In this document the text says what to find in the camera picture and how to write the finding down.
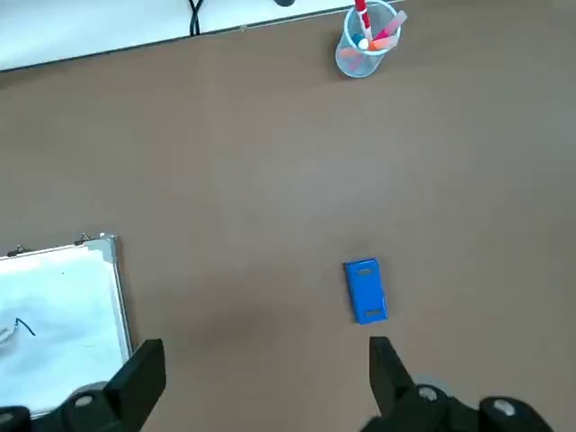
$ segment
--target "gray circle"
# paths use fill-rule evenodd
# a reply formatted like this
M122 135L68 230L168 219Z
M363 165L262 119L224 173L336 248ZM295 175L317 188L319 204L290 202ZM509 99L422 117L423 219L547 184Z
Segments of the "gray circle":
M512 405L507 400L496 399L494 401L494 408L500 412L503 412L508 417L511 417L514 414L516 414L516 410L514 409L514 405Z
M418 389L418 395L420 396L420 398L424 398L431 402L436 401L438 399L438 395L431 387L420 387Z
M0 425L3 423L8 423L10 420L14 418L14 414L12 412L3 412L0 414Z
M92 396L90 396L89 394L86 394L84 396L80 396L78 399L76 399L76 402L74 402L74 406L75 407L85 407L86 405L89 405L90 403L92 403L92 400L94 398Z

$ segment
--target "clear plastic cup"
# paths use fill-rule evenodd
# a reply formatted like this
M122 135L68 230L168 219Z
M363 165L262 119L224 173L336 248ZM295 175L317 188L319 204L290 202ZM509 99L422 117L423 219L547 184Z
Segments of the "clear plastic cup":
M396 15L396 10L381 0L369 1L367 6L370 14L372 35L375 37ZM378 68L390 48L379 51L361 50L352 42L354 34L362 35L362 27L360 26L358 13L352 7L346 14L342 37L336 46L336 64L349 77L369 77ZM395 33L398 41L400 41L400 34L401 27Z

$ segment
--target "whiteboard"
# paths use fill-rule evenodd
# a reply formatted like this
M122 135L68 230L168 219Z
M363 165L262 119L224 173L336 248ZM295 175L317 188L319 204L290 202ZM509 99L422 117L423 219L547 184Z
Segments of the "whiteboard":
M102 235L0 258L0 407L48 412L128 360L115 242Z

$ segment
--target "table surface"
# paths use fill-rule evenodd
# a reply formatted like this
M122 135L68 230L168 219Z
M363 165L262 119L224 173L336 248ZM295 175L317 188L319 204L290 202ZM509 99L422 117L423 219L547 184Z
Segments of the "table surface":
M371 335L572 429L574 15L405 5L366 80L341 15L2 76L0 247L120 234L130 326L166 344L147 430L358 430ZM370 256L390 320L360 327L341 263Z

